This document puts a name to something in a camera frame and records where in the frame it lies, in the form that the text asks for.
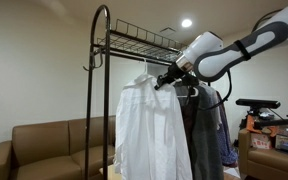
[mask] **white dress shirt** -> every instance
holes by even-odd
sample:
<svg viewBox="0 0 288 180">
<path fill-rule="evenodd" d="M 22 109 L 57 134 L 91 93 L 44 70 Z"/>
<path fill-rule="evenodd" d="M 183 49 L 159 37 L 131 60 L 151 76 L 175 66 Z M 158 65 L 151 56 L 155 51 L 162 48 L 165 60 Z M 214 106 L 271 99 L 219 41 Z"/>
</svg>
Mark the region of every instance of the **white dress shirt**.
<svg viewBox="0 0 288 180">
<path fill-rule="evenodd" d="M 123 180 L 192 180 L 180 104 L 173 86 L 155 90 L 143 74 L 128 83 L 116 112 L 116 173 Z"/>
</svg>

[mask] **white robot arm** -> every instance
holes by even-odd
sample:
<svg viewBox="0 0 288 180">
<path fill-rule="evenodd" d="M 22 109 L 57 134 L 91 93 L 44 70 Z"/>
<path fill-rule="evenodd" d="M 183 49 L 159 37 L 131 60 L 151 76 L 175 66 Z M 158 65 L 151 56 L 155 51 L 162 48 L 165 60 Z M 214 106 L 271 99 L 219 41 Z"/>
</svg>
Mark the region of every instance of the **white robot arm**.
<svg viewBox="0 0 288 180">
<path fill-rule="evenodd" d="M 224 49 L 218 36 L 211 32 L 203 33 L 178 56 L 168 68 L 168 72 L 159 79 L 180 78 L 185 72 L 194 70 L 198 79 L 213 82 L 236 64 L 279 44 L 288 44 L 288 6 L 256 31 Z"/>
</svg>

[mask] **rack pole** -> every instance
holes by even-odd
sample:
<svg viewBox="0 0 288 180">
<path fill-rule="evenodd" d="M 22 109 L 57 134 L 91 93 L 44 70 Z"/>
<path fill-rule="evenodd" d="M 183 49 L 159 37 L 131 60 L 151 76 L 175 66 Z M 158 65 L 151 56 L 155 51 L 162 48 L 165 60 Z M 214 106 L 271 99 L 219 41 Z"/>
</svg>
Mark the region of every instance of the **rack pole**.
<svg viewBox="0 0 288 180">
<path fill-rule="evenodd" d="M 90 120 L 91 120 L 91 102 L 92 102 L 92 78 L 93 78 L 93 64 L 94 64 L 94 39 L 95 27 L 99 14 L 104 11 L 106 18 L 106 37 L 105 37 L 105 79 L 104 79 L 104 129 L 103 129 L 103 177 L 107 180 L 107 146 L 108 146 L 108 114 L 109 114 L 109 76 L 110 76 L 110 12 L 107 6 L 101 5 L 93 18 L 91 39 L 90 39 L 90 57 L 89 57 L 89 74 L 88 74 L 88 92 L 87 92 L 87 113 L 86 113 L 86 137 L 85 137 L 85 180 L 89 178 L 89 134 L 90 134 Z"/>
</svg>

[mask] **ceiling light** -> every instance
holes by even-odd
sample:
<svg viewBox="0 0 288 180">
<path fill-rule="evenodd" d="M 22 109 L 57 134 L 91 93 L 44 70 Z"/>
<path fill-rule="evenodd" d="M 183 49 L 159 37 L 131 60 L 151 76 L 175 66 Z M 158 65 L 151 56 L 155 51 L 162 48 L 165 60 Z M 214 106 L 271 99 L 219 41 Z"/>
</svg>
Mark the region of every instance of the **ceiling light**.
<svg viewBox="0 0 288 180">
<path fill-rule="evenodd" d="M 189 19 L 184 19 L 184 21 L 182 21 L 182 27 L 190 27 L 192 25 L 192 21 Z"/>
</svg>

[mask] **clothes rack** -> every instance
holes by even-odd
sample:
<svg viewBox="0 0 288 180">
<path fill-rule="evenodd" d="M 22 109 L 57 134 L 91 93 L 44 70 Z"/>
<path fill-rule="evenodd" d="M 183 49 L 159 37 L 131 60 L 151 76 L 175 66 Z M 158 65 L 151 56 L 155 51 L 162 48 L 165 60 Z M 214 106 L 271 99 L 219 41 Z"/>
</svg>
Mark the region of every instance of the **clothes rack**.
<svg viewBox="0 0 288 180">
<path fill-rule="evenodd" d="M 98 38 L 95 43 L 95 29 L 100 13 L 105 15 L 105 37 Z M 117 19 L 115 30 L 111 30 L 110 12 L 106 5 L 97 9 L 90 32 L 90 56 L 88 68 L 88 92 L 86 113 L 86 139 L 85 139 L 85 179 L 88 179 L 89 159 L 89 130 L 91 119 L 92 78 L 95 55 L 105 53 L 104 75 L 104 131 L 103 131 L 103 177 L 107 180 L 107 147 L 108 147 L 108 115 L 109 115 L 109 72 L 110 55 L 130 60 L 144 61 L 169 66 L 187 46 L 177 41 L 162 37 L 148 30 Z"/>
</svg>

